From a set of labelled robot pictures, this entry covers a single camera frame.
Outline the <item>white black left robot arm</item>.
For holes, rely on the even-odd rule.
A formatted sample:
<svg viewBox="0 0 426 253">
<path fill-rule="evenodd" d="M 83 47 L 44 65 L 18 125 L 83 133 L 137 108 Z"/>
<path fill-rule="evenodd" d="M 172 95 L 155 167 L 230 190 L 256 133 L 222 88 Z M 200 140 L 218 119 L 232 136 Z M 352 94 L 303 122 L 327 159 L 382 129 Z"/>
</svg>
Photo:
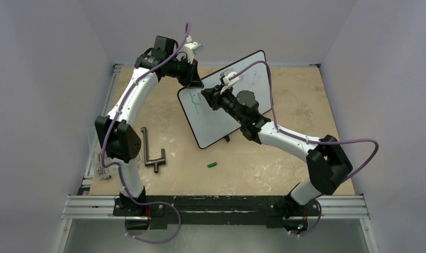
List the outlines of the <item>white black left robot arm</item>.
<svg viewBox="0 0 426 253">
<path fill-rule="evenodd" d="M 142 141 L 134 124 L 148 95 L 163 77 L 175 78 L 184 87 L 203 87 L 195 60 L 201 50 L 202 44 L 190 35 L 181 43 L 157 36 L 154 46 L 136 59 L 132 77 L 118 102 L 107 115 L 95 119 L 102 167 L 116 168 L 120 178 L 114 215 L 139 216 L 150 211 L 137 162 Z"/>
</svg>

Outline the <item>white whiteboard black frame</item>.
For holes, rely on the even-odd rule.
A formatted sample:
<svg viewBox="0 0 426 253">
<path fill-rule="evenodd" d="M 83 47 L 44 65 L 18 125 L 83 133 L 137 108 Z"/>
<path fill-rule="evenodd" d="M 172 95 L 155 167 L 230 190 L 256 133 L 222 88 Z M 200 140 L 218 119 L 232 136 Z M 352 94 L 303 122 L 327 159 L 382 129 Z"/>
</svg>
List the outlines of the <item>white whiteboard black frame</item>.
<svg viewBox="0 0 426 253">
<path fill-rule="evenodd" d="M 255 51 L 210 74 L 202 75 L 204 88 L 213 88 L 220 84 L 220 74 L 227 69 L 240 72 L 257 61 L 266 61 L 263 50 Z M 242 90 L 254 93 L 259 103 L 259 113 L 270 111 L 268 72 L 265 64 L 256 64 L 239 76 L 239 82 L 233 86 L 233 95 Z M 177 96 L 198 147 L 205 149 L 238 130 L 240 124 L 223 109 L 212 110 L 201 91 L 202 88 L 184 87 L 178 91 Z"/>
</svg>

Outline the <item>green marker cap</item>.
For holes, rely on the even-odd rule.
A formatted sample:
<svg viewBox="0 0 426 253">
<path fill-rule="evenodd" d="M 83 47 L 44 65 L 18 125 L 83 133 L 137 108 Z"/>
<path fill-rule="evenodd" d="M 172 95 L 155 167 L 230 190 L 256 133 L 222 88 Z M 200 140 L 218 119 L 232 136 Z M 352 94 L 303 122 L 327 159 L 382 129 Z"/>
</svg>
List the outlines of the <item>green marker cap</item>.
<svg viewBox="0 0 426 253">
<path fill-rule="evenodd" d="M 213 162 L 207 165 L 208 168 L 213 168 L 215 166 L 217 166 L 217 162 Z"/>
</svg>

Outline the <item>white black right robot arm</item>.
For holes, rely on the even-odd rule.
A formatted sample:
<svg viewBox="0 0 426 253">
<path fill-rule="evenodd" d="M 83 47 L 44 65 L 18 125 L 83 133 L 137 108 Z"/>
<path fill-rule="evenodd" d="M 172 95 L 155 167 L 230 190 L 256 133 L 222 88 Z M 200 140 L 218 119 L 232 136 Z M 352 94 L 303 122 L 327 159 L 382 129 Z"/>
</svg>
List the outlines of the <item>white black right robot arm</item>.
<svg viewBox="0 0 426 253">
<path fill-rule="evenodd" d="M 315 198 L 332 195 L 352 172 L 351 162 L 343 148 L 335 144 L 333 136 L 301 137 L 263 116 L 253 92 L 243 90 L 233 95 L 231 90 L 222 92 L 221 89 L 221 85 L 217 85 L 201 91 L 212 110 L 222 109 L 229 114 L 240 124 L 247 140 L 278 148 L 306 163 L 308 179 L 285 196 L 284 209 L 288 214 L 297 215 Z"/>
</svg>

